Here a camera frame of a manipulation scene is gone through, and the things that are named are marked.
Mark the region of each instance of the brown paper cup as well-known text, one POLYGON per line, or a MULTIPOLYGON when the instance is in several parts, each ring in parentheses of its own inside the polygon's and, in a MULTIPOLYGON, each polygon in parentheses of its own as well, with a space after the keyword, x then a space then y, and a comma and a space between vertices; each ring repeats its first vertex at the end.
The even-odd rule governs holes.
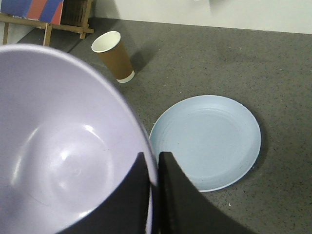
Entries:
POLYGON ((126 83, 135 76, 119 32, 111 31, 98 37, 91 49, 99 55, 119 83, 126 83))

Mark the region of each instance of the canvas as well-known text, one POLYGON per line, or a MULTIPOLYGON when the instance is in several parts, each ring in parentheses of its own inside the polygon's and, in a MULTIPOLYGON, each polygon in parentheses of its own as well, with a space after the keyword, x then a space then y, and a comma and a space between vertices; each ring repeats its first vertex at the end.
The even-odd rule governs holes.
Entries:
POLYGON ((1 12, 60 24, 63 0, 1 0, 1 12))

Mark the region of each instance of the gray countertop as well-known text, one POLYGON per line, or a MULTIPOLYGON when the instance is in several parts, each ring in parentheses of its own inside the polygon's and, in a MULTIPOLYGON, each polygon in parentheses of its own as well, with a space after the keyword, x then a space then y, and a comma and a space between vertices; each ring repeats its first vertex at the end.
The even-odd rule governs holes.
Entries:
POLYGON ((170 106, 197 95, 235 99, 255 115, 260 155, 237 183, 204 196, 259 234, 312 230, 312 35, 94 19, 70 53, 120 90, 147 132, 170 106), (119 84, 90 49, 122 35, 136 76, 119 84))

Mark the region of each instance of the white wall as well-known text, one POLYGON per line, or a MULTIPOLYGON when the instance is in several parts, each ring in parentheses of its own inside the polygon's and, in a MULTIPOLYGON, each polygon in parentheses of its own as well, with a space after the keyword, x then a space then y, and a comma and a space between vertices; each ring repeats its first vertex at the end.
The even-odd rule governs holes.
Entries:
MULTIPOLYGON (((10 24, 8 44, 18 42, 20 39, 26 36, 32 29, 33 27, 30 26, 10 24)), ((0 23, 0 45, 2 45, 3 31, 4 31, 4 23, 0 23)))
POLYGON ((97 0, 97 17, 312 34, 312 0, 97 0))

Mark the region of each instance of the wooden easel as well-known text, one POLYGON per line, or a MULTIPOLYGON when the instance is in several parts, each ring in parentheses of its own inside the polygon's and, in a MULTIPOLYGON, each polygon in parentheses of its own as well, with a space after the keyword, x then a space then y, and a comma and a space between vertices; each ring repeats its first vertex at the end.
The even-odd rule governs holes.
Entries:
POLYGON ((66 25, 66 24, 56 25, 56 24, 46 23, 46 22, 42 22, 38 20, 16 18, 6 13, 0 13, 0 22, 4 22, 2 44, 5 45, 7 43, 10 23, 28 25, 28 26, 33 26, 36 28, 45 29, 44 40, 43 40, 43 45, 45 46, 50 45, 51 33, 52 33, 53 28, 79 33, 80 39, 85 39, 86 33, 94 32, 93 29, 89 28, 89 24, 88 24, 92 1, 93 0, 86 0, 86 5, 84 6, 82 15, 80 17, 81 18, 80 26, 72 26, 72 25, 66 25))

